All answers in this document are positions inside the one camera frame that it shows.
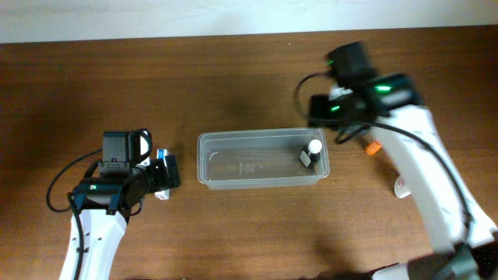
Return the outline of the orange tube white cap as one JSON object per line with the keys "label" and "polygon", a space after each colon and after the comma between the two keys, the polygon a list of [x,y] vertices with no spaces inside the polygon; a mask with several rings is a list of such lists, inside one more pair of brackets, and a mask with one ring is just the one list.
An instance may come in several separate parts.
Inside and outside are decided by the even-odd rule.
{"label": "orange tube white cap", "polygon": [[366,151],[367,155],[374,156],[382,149],[382,147],[383,146],[381,143],[379,143],[377,141],[373,141],[366,146],[365,151]]}

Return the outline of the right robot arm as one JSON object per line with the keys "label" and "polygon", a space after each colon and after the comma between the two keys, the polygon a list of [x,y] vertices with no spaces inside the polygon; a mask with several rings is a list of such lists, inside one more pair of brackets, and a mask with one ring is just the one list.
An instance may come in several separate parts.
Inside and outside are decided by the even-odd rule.
{"label": "right robot arm", "polygon": [[405,263],[338,279],[495,279],[497,226],[480,208],[440,140],[433,117],[405,74],[381,76],[363,44],[330,51],[326,76],[345,91],[312,96],[310,124],[382,144],[416,203],[433,251]]}

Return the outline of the white blue medicine box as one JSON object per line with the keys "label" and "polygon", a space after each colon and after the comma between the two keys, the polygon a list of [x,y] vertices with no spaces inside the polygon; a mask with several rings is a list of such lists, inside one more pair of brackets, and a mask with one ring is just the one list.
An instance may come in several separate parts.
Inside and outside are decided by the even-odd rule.
{"label": "white blue medicine box", "polygon": [[[167,149],[157,149],[156,158],[157,159],[165,159],[166,156],[169,155]],[[161,201],[168,200],[170,198],[170,190],[157,191],[154,193],[155,198],[160,199]]]}

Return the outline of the white spray bottle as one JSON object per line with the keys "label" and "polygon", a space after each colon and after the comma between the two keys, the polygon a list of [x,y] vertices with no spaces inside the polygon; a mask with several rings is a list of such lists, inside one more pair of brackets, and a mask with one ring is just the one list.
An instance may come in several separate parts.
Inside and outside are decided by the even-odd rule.
{"label": "white spray bottle", "polygon": [[409,189],[409,186],[405,182],[405,178],[403,176],[399,176],[394,185],[394,193],[397,198],[403,199],[408,197],[412,192]]}

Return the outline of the dark bottle white cap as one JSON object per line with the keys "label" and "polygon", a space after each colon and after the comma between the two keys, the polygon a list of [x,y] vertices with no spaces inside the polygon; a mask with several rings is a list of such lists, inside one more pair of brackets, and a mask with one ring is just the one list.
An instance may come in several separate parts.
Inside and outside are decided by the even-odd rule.
{"label": "dark bottle white cap", "polygon": [[318,139],[311,140],[306,144],[299,155],[300,162],[308,169],[312,169],[314,164],[321,158],[323,143]]}

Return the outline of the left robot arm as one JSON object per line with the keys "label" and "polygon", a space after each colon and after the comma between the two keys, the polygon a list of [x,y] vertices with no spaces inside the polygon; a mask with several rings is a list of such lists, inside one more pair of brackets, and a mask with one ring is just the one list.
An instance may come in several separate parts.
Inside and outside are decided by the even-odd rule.
{"label": "left robot arm", "polygon": [[153,151],[145,128],[107,131],[101,159],[92,163],[67,195],[72,213],[62,279],[107,279],[129,220],[143,208],[146,195],[160,200],[181,185],[176,158]]}

